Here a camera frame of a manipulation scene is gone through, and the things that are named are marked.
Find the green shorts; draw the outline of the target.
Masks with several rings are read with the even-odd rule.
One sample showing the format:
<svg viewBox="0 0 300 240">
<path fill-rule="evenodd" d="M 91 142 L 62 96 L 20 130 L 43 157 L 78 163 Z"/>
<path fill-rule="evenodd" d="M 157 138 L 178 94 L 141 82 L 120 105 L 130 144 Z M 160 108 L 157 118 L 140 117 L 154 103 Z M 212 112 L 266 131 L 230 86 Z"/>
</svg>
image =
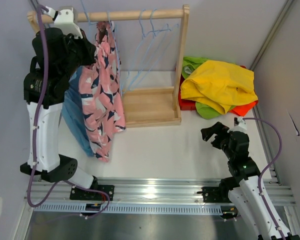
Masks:
<svg viewBox="0 0 300 240">
<path fill-rule="evenodd" d="M 209 58 L 202 58 L 202 57 L 189 57 L 186 56 L 183 58 L 182 61 L 182 71 L 181 74 L 185 78 L 189 76 L 198 66 L 204 63 L 207 60 L 211 60 Z M 217 111 L 213 110 L 211 107 L 195 102 L 195 108 L 198 114 L 204 119 L 213 119 L 220 115 Z"/>
</svg>

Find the blue hanger of pink shorts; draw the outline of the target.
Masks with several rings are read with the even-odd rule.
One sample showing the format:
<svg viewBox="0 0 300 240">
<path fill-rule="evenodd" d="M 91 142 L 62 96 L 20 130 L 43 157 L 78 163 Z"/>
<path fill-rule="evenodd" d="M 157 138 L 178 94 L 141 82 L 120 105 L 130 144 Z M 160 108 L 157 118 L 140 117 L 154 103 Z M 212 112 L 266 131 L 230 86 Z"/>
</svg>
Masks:
<svg viewBox="0 0 300 240">
<path fill-rule="evenodd" d="M 98 22 L 92 22 L 92 21 L 91 21 L 89 15 L 88 15 L 88 12 L 87 12 L 87 10 L 86 10 L 86 6 L 85 6 L 84 1 L 83 1 L 83 0 L 80 0 L 80 4 L 81 4 L 81 6 L 82 6 L 83 13 L 84 13 L 84 15 L 85 15 L 85 17 L 86 17 L 86 19 L 87 19 L 88 26 L 89 26 L 89 27 L 92 27 L 92 26 L 95 26 L 95 27 L 96 27 L 96 26 L 98 25 Z"/>
</svg>

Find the yellow shorts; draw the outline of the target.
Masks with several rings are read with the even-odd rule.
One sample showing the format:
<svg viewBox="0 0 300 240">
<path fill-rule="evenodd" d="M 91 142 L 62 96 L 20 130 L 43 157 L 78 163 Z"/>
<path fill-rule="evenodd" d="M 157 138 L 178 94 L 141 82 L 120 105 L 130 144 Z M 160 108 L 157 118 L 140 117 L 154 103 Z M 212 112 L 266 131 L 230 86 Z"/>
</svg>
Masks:
<svg viewBox="0 0 300 240">
<path fill-rule="evenodd" d="M 180 98 L 206 105 L 224 115 L 231 107 L 258 100 L 254 72 L 233 63 L 209 59 L 184 78 Z"/>
</svg>

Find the pink patterned shorts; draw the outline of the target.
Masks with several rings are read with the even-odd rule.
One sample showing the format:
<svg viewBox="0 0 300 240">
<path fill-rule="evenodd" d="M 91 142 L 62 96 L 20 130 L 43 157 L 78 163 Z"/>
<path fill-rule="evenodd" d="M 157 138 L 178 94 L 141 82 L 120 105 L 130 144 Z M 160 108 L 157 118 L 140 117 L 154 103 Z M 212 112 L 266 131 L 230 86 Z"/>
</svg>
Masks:
<svg viewBox="0 0 300 240">
<path fill-rule="evenodd" d="M 114 135 L 126 130 L 115 44 L 108 21 L 97 23 L 95 46 L 96 62 L 83 67 L 78 91 L 90 147 L 98 160 L 108 162 Z"/>
</svg>

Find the orange shorts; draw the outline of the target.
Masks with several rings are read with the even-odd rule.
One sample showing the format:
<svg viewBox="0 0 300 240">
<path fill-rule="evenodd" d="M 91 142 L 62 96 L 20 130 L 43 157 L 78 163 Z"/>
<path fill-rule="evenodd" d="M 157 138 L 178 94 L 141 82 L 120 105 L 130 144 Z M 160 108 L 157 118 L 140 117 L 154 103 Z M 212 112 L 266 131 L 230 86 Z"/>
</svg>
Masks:
<svg viewBox="0 0 300 240">
<path fill-rule="evenodd" d="M 230 105 L 228 113 L 244 117 L 257 103 L 254 86 L 254 72 L 245 67 L 230 64 L 228 93 Z"/>
</svg>

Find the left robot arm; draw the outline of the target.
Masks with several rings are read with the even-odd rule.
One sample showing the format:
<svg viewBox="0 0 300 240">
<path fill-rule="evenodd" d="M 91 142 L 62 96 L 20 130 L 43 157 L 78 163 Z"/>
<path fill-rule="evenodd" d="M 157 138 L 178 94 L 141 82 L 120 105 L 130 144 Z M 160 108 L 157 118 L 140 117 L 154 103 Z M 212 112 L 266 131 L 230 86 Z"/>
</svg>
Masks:
<svg viewBox="0 0 300 240">
<path fill-rule="evenodd" d="M 23 96 L 30 120 L 30 154 L 20 171 L 40 175 L 49 183 L 69 181 L 81 187 L 87 200 L 98 196 L 98 179 L 78 166 L 74 158 L 59 154 L 58 130 L 65 92 L 76 70 L 94 63 L 96 47 L 85 33 L 76 37 L 56 27 L 36 33 L 32 40 L 35 56 L 23 81 Z"/>
</svg>

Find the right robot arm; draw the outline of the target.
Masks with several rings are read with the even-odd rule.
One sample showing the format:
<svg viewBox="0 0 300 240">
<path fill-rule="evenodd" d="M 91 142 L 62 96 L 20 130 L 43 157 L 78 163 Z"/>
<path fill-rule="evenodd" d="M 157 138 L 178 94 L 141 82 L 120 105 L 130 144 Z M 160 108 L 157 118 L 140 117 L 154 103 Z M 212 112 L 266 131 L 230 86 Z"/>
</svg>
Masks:
<svg viewBox="0 0 300 240">
<path fill-rule="evenodd" d="M 249 155 L 246 129 L 246 122 L 238 118 L 234 128 L 217 122 L 201 129 L 203 141 L 214 138 L 211 145 L 225 154 L 231 176 L 221 179 L 217 187 L 203 186 L 198 194 L 204 203 L 232 203 L 259 240 L 298 240 L 271 202 L 263 172 Z"/>
</svg>

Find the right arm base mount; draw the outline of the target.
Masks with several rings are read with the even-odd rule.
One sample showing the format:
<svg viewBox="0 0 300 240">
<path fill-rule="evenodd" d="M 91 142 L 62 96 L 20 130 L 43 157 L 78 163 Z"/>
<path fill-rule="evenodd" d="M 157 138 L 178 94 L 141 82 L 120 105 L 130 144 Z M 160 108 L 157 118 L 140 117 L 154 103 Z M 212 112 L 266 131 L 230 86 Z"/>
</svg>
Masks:
<svg viewBox="0 0 300 240">
<path fill-rule="evenodd" d="M 204 203 L 230 203 L 226 192 L 220 187 L 204 186 L 196 192 L 201 195 Z"/>
</svg>

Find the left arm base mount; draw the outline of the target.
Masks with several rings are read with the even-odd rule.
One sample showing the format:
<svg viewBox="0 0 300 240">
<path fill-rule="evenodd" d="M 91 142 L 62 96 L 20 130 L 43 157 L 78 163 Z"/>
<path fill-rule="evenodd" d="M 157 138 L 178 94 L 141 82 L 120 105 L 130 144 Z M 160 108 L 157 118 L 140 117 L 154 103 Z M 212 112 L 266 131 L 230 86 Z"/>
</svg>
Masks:
<svg viewBox="0 0 300 240">
<path fill-rule="evenodd" d="M 110 201 L 113 200 L 115 193 L 114 185 L 101 184 L 97 188 L 98 191 L 102 193 L 82 190 L 77 187 L 73 188 L 70 192 L 69 199 L 70 200 L 78 200 L 78 201 L 107 201 L 107 197 L 105 193 L 108 194 Z"/>
</svg>

